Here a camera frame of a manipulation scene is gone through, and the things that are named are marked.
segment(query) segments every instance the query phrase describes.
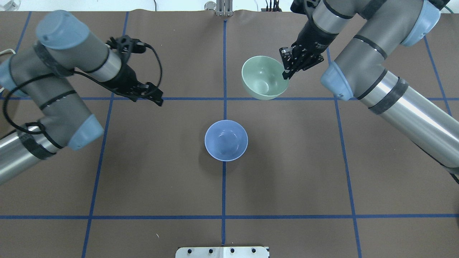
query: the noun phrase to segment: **wire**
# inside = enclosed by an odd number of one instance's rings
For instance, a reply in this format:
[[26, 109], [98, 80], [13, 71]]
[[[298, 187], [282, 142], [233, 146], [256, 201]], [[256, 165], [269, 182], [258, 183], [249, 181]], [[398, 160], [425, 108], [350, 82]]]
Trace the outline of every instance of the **wire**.
[[159, 88], [159, 85], [161, 84], [161, 81], [162, 81], [162, 65], [161, 65], [161, 61], [159, 60], [158, 53], [156, 53], [156, 50], [151, 45], [145, 44], [145, 47], [151, 49], [153, 51], [153, 53], [155, 53], [156, 60], [158, 61], [158, 65], [159, 65], [159, 81], [158, 81], [158, 85], [156, 85], [156, 87]]
[[455, 174], [453, 174], [453, 173], [450, 173], [450, 175], [453, 177], [454, 181], [456, 181], [456, 183], [458, 183], [458, 185], [459, 185], [459, 179], [458, 179], [458, 177], [457, 177]]
[[453, 10], [451, 10], [451, 8], [449, 8], [448, 6], [445, 6], [445, 9], [448, 10], [450, 13], [454, 13]]
[[39, 128], [40, 128], [40, 131], [38, 132], [35, 132], [35, 131], [29, 131], [27, 129], [24, 129], [22, 126], [19, 126], [17, 124], [15, 124], [13, 122], [13, 120], [10, 118], [10, 116], [8, 115], [8, 102], [10, 101], [10, 98], [11, 96], [13, 95], [13, 93], [15, 93], [16, 91], [20, 90], [22, 87], [28, 85], [29, 83], [31, 82], [34, 82], [34, 81], [38, 81], [38, 80], [41, 80], [41, 79], [44, 79], [44, 78], [48, 78], [48, 77], [52, 77], [54, 76], [53, 73], [49, 73], [49, 74], [44, 74], [44, 75], [40, 75], [38, 77], [35, 77], [33, 79], [30, 79], [26, 82], [23, 82], [21, 83], [19, 86], [17, 86], [16, 88], [14, 88], [12, 91], [8, 92], [8, 94], [6, 95], [5, 97], [5, 100], [3, 102], [3, 108], [2, 108], [2, 111], [3, 111], [3, 116], [5, 117], [6, 121], [14, 128], [16, 128], [17, 130], [21, 131], [21, 132], [24, 132], [24, 133], [28, 133], [30, 135], [39, 135], [39, 134], [42, 134], [45, 132], [45, 126], [40, 123], [40, 122], [33, 122], [33, 123], [26, 123], [26, 126], [28, 125], [37, 125]]
[[0, 55], [6, 54], [6, 53], [8, 53], [8, 52], [11, 52], [13, 55], [16, 54], [16, 52], [15, 52], [13, 49], [9, 48], [9, 49], [6, 49], [6, 50], [1, 51], [1, 52], [0, 52]]
[[257, 5], [257, 11], [259, 11], [260, 9], [258, 8], [258, 3], [257, 3], [257, 0], [253, 0], [255, 2], [255, 4]]

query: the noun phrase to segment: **metal bracket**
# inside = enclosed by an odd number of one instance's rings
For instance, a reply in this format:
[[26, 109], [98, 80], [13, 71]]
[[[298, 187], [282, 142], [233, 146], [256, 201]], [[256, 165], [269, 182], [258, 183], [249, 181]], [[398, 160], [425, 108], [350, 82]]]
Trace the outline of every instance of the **metal bracket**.
[[285, 69], [285, 71], [282, 73], [282, 76], [285, 80], [291, 79], [294, 73], [299, 72], [300, 70], [306, 71], [324, 60], [324, 57], [321, 54], [314, 55], [306, 54], [303, 52], [299, 57], [294, 57], [293, 49], [296, 47], [297, 46], [295, 42], [292, 47], [281, 47], [279, 49], [279, 53]]
[[269, 258], [269, 247], [182, 247], [175, 258]]
[[233, 16], [233, 0], [217, 0], [217, 16]]

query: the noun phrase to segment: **metal plate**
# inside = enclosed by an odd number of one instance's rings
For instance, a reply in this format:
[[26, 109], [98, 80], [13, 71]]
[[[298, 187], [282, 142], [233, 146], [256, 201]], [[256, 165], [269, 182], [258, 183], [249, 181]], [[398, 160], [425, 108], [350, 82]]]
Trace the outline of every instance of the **metal plate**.
[[175, 258], [269, 258], [269, 247], [182, 247]]

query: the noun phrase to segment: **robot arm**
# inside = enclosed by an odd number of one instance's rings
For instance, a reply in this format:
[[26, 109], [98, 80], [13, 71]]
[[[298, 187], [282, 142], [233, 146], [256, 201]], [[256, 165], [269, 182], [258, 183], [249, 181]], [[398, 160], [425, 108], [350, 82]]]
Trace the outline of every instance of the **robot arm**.
[[[16, 131], [0, 139], [0, 184], [65, 146], [78, 150], [103, 134], [102, 126], [66, 76], [83, 74], [132, 101], [145, 98], [159, 106], [163, 101], [162, 91], [152, 83], [138, 82], [126, 64], [130, 53], [143, 53], [151, 48], [148, 44], [123, 36], [112, 38], [108, 47], [67, 11], [48, 14], [38, 24], [36, 34], [39, 40], [32, 48], [0, 65], [0, 85], [10, 90], [4, 113], [16, 127]], [[84, 73], [74, 71], [75, 67]], [[44, 117], [38, 122], [15, 125], [6, 114], [12, 93], [30, 96]]]
[[292, 47], [280, 49], [284, 78], [321, 62], [320, 53], [358, 13], [366, 24], [330, 64], [321, 83], [341, 100], [356, 97], [448, 172], [459, 175], [458, 121], [382, 66], [398, 45], [411, 46], [422, 39], [448, 2], [295, 0], [292, 11], [307, 14], [309, 20]]

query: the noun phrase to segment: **black band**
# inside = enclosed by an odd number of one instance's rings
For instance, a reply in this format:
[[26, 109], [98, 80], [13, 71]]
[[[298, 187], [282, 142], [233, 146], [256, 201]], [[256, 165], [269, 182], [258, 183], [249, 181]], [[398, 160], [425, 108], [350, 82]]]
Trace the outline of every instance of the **black band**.
[[386, 112], [405, 94], [407, 89], [408, 83], [399, 77], [397, 84], [395, 84], [392, 90], [381, 101], [369, 109], [376, 115]]
[[55, 154], [45, 149], [42, 145], [38, 144], [32, 135], [21, 131], [18, 131], [17, 135], [24, 148], [26, 148], [35, 157], [45, 160]]
[[360, 13], [360, 16], [365, 20], [371, 19], [386, 1], [387, 0], [371, 0]]
[[329, 33], [329, 32], [322, 30], [319, 26], [317, 26], [317, 24], [315, 24], [315, 21], [313, 18], [311, 18], [310, 25], [317, 32], [317, 34], [327, 39], [335, 39], [339, 34], [339, 33]]
[[45, 109], [48, 105], [51, 105], [52, 103], [56, 102], [57, 100], [60, 100], [61, 98], [65, 97], [65, 96], [68, 96], [68, 95], [70, 95], [70, 94], [75, 94], [75, 93], [77, 93], [77, 92], [74, 91], [74, 90], [69, 90], [69, 91], [67, 91], [67, 92], [64, 92], [64, 93], [62, 93], [62, 94], [60, 94], [60, 95], [57, 95], [56, 97], [54, 97], [54, 98], [48, 100], [47, 102], [43, 103], [39, 108], [40, 108], [40, 110], [43, 110], [43, 109]]
[[322, 1], [324, 2], [324, 4], [325, 4], [325, 6], [327, 7], [327, 9], [328, 9], [329, 11], [331, 11], [334, 15], [336, 15], [336, 16], [338, 16], [338, 17], [340, 17], [340, 18], [343, 18], [343, 19], [347, 19], [347, 20], [352, 19], [353, 16], [340, 14], [340, 13], [338, 13], [335, 9], [333, 9], [333, 8], [327, 3], [327, 1], [325, 1], [325, 0], [322, 0]]
[[101, 68], [102, 68], [102, 66], [104, 66], [104, 65], [105, 65], [105, 63], [107, 62], [107, 60], [108, 60], [108, 57], [110, 56], [110, 53], [109, 53], [109, 51], [110, 51], [110, 49], [108, 49], [108, 48], [107, 48], [107, 56], [105, 57], [105, 60], [104, 60], [104, 62], [102, 62], [102, 64], [101, 64], [101, 65], [99, 65], [99, 66], [98, 66], [98, 67], [96, 67], [95, 69], [92, 69], [92, 70], [90, 70], [90, 71], [84, 71], [84, 72], [85, 72], [85, 73], [93, 73], [93, 72], [95, 72], [95, 71], [97, 71], [97, 70], [101, 69]]
[[38, 58], [55, 74], [57, 77], [63, 78], [73, 75], [72, 72], [67, 70], [59, 64], [48, 50], [39, 41], [35, 42], [34, 50]]
[[382, 79], [384, 78], [384, 76], [387, 74], [387, 69], [384, 69], [384, 71], [381, 73], [381, 75], [378, 77], [378, 79], [375, 81], [375, 83], [373, 83], [373, 85], [371, 87], [368, 88], [368, 90], [366, 90], [362, 95], [360, 95], [357, 99], [358, 100], [361, 100], [363, 99], [366, 95], [368, 95], [368, 93], [370, 93], [375, 87], [376, 85], [378, 85]]
[[375, 42], [371, 41], [370, 39], [368, 39], [368, 38], [366, 38], [366, 37], [364, 37], [362, 35], [358, 35], [358, 34], [355, 35], [354, 38], [355, 39], [359, 39], [359, 40], [367, 43], [368, 45], [370, 45], [370, 47], [372, 47], [376, 51], [378, 51], [384, 59], [387, 58], [386, 52], [380, 46], [378, 46]]

